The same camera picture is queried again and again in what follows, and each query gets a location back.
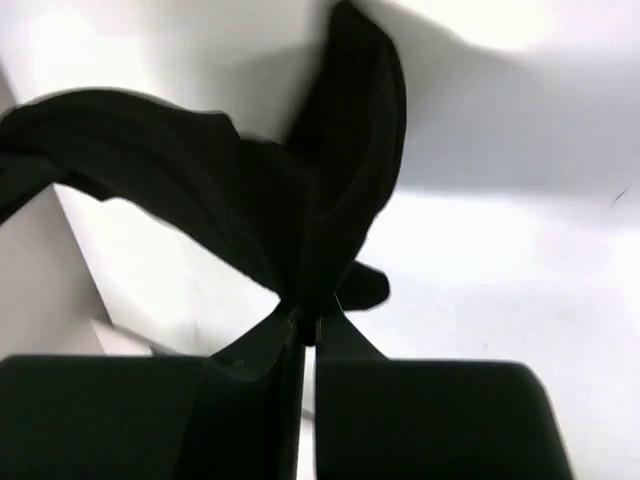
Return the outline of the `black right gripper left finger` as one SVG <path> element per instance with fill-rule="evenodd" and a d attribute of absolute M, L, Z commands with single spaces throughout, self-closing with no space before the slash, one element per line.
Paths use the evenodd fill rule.
<path fill-rule="evenodd" d="M 211 356 L 1 363 L 5 479 L 292 479 L 304 349 L 277 307 Z"/>

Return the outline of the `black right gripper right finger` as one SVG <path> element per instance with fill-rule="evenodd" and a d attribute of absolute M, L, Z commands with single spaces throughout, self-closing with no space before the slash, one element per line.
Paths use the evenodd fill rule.
<path fill-rule="evenodd" d="M 321 479 L 572 477 L 529 367 L 389 359 L 338 303 L 316 324 L 315 450 Z"/>

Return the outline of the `black skirt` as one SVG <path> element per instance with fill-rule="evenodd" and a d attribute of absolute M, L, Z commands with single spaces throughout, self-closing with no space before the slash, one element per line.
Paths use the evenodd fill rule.
<path fill-rule="evenodd" d="M 1 209 L 52 183 L 128 200 L 300 310 L 313 345 L 330 303 L 363 310 L 388 298 L 386 276 L 356 257 L 395 188 L 406 114 L 393 41 L 339 1 L 282 142 L 138 93 L 60 93 L 3 114 Z"/>

